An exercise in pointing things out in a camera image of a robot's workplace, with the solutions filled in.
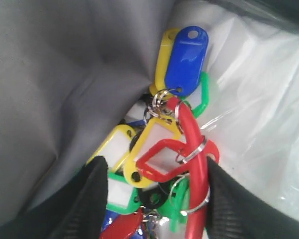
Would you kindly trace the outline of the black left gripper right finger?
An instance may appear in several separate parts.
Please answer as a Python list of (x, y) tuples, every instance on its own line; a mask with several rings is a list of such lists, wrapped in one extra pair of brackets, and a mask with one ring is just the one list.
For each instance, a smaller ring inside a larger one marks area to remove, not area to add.
[(211, 158), (207, 162), (210, 239), (299, 239), (299, 221), (249, 192)]

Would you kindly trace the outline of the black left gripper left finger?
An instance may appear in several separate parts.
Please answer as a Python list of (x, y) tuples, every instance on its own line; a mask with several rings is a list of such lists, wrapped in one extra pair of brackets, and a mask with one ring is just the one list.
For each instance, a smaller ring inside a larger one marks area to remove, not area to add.
[(40, 205), (0, 226), (0, 239), (97, 239), (105, 216), (108, 165), (97, 156)]

